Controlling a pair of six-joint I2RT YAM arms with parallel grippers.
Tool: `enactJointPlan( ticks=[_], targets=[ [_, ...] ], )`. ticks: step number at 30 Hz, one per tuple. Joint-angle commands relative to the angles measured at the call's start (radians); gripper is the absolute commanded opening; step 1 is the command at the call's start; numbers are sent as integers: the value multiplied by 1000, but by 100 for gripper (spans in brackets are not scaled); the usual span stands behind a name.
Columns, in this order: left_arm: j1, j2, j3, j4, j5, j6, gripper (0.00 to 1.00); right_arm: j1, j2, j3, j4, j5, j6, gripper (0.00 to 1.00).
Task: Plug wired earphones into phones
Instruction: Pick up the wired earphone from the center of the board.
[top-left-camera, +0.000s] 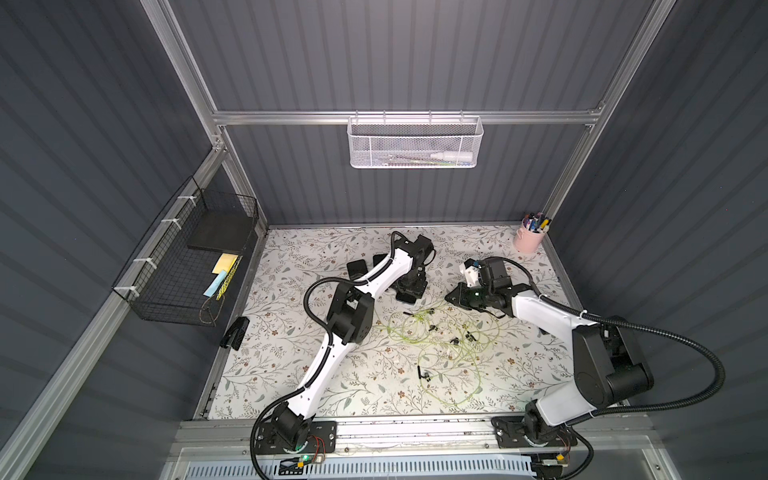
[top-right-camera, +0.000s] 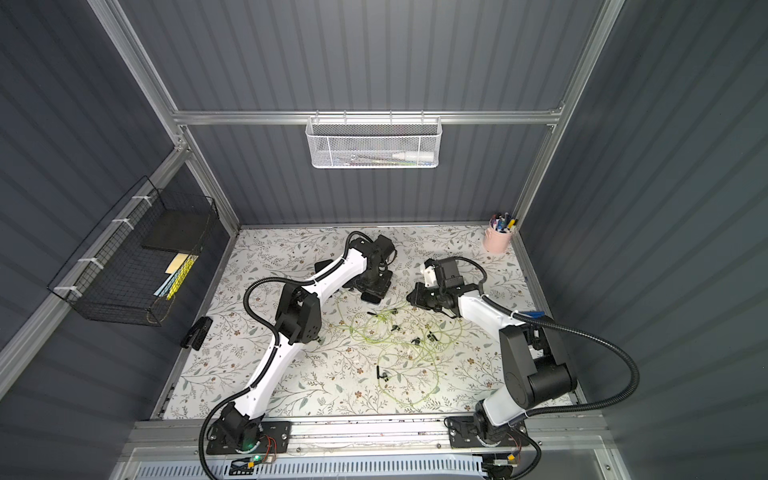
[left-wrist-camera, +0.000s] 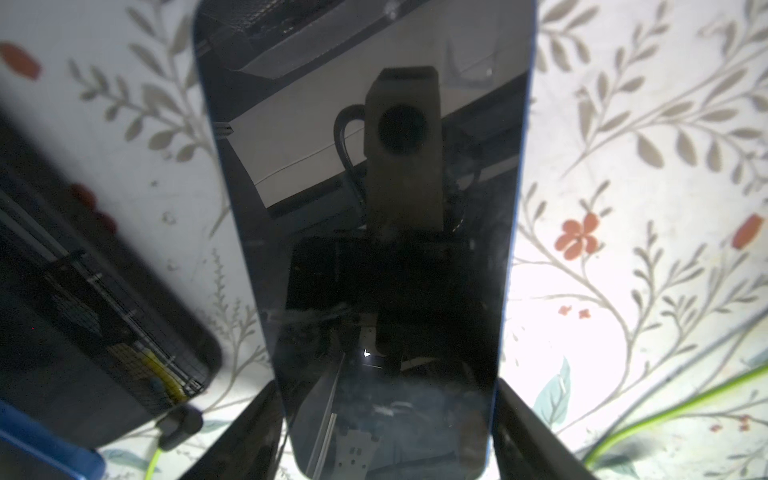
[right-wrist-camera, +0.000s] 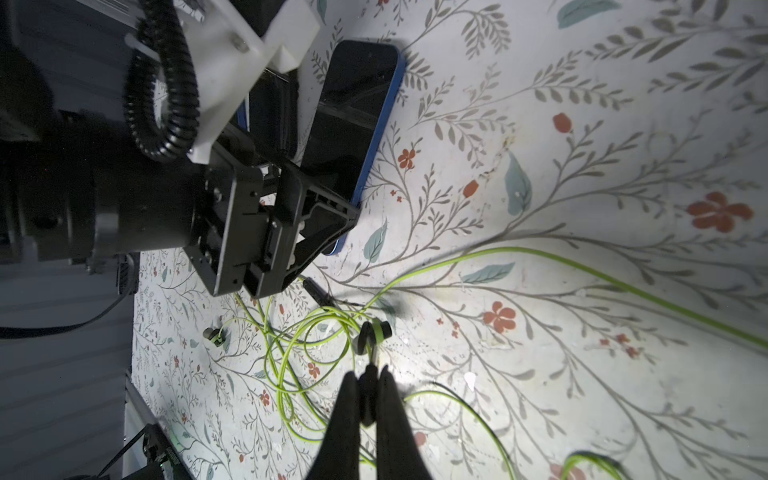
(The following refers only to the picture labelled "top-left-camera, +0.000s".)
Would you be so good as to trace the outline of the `black smartphone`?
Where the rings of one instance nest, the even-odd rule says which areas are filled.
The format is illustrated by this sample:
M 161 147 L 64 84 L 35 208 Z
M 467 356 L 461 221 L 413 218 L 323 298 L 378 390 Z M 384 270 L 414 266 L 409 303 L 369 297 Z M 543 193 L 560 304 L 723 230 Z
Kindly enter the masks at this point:
M 369 269 L 365 259 L 359 259 L 346 264 L 347 274 L 350 280 L 359 280 L 364 277 Z
M 372 264 L 374 267 L 377 267 L 381 262 L 385 261 L 388 258 L 387 254 L 375 254 L 372 257 Z
M 413 305 L 418 300 L 418 297 L 410 292 L 398 291 L 396 293 L 396 300 L 405 304 Z

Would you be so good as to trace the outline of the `green wired earphones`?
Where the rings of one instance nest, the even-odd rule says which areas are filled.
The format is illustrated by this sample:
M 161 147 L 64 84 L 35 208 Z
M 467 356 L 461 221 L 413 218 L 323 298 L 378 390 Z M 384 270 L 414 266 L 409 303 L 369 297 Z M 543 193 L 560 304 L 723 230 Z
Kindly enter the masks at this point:
M 434 314 L 436 310 L 427 307 L 418 310 L 394 312 L 387 320 L 376 320 L 374 331 L 381 332 L 389 340 L 406 345 L 429 342 L 439 331 Z
M 449 411 L 471 403 L 483 391 L 485 355 L 507 317 L 440 302 L 411 312 L 409 319 L 415 323 L 411 343 L 418 347 L 420 391 Z

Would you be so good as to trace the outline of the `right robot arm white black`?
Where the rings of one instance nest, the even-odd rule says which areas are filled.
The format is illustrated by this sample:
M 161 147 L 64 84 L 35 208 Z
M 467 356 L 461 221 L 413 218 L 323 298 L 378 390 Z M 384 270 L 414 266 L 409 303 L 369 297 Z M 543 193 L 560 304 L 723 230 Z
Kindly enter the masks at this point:
M 714 396 L 724 385 L 722 361 L 703 345 L 662 329 L 634 324 L 619 316 L 602 317 L 577 310 L 542 293 L 534 281 L 516 284 L 507 272 L 512 260 L 492 256 L 468 259 L 464 277 L 445 297 L 464 310 L 506 316 L 528 322 L 563 342 L 573 360 L 568 382 L 530 401 L 523 415 L 521 433 L 534 446 L 543 446 L 568 426 L 593 417 L 623 412 L 657 412 L 685 408 Z M 636 339 L 647 333 L 691 348 L 710 362 L 712 382 L 702 391 L 679 400 L 621 406 L 621 401 L 652 389 L 654 378 Z

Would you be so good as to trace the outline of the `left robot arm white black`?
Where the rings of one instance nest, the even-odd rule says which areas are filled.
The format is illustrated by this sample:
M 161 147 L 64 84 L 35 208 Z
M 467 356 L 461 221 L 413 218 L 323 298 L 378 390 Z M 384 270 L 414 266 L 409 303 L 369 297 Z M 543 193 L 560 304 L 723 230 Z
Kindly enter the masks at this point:
M 376 300 L 391 289 L 397 301 L 415 304 L 426 291 L 426 267 L 435 253 L 429 238 L 418 235 L 410 240 L 394 231 L 390 234 L 389 251 L 376 255 L 372 266 L 364 260 L 353 261 L 347 264 L 346 279 L 325 277 L 312 283 L 303 296 L 303 308 L 324 329 L 326 337 L 298 388 L 265 407 L 255 426 L 267 421 L 288 447 L 302 448 L 310 435 L 321 395 L 336 369 L 370 333 Z M 312 311 L 310 299 L 316 288 L 327 283 L 334 283 L 336 289 L 326 316 L 320 318 Z

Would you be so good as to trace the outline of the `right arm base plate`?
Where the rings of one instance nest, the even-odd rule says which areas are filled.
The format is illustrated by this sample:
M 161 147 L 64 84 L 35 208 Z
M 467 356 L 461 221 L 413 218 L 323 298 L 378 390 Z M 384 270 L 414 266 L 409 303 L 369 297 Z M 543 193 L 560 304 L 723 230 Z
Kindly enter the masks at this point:
M 503 415 L 491 418 L 497 444 L 500 448 L 544 448 L 569 449 L 579 440 L 564 427 L 547 425 L 538 417 L 528 415 Z

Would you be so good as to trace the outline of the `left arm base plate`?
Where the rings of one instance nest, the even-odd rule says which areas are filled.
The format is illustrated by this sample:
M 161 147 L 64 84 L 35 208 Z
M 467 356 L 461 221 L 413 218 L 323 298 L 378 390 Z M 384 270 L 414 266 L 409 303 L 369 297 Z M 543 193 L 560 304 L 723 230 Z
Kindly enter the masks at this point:
M 312 421 L 297 434 L 287 434 L 271 422 L 262 423 L 256 431 L 251 450 L 256 455 L 334 453 L 338 437 L 335 421 Z

